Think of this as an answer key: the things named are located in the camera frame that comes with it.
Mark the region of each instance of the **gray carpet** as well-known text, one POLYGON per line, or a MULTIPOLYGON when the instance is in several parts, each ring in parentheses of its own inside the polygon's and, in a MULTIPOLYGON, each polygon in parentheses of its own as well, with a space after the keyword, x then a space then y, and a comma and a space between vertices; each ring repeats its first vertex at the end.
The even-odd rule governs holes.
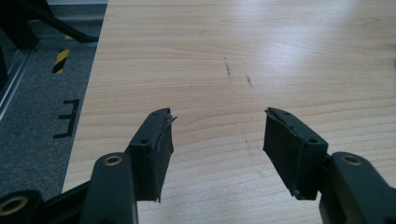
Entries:
MULTIPOLYGON (((53 7, 53 11, 56 14, 65 7, 70 6, 53 7)), ((106 6, 72 8, 67 10, 77 15, 65 17, 67 23, 98 36, 106 6), (79 10, 85 13, 83 20, 74 21, 80 18, 79 10)), ((64 39, 64 34, 43 22, 30 25, 40 39, 64 39)), ((10 64, 10 52, 15 49, 4 35, 0 41, 10 64)), ((39 190, 45 199, 62 192, 96 48, 70 49, 63 72, 54 74, 52 69, 62 49, 39 48, 34 53, 0 121, 0 197, 23 189, 39 190)))

